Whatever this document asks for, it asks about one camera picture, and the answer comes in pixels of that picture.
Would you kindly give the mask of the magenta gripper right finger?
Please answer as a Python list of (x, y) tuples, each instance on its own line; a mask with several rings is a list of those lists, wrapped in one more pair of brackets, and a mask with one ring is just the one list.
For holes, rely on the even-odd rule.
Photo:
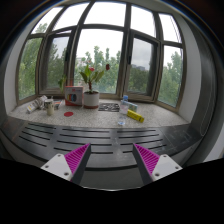
[(182, 167), (167, 154), (158, 155), (137, 144), (133, 145), (133, 155), (144, 185), (182, 169)]

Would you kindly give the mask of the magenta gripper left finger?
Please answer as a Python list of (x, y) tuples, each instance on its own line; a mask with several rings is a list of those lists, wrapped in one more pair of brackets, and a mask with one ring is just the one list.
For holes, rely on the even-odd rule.
[(42, 166), (42, 169), (79, 185), (90, 154), (91, 144), (88, 143), (65, 155), (56, 154)]

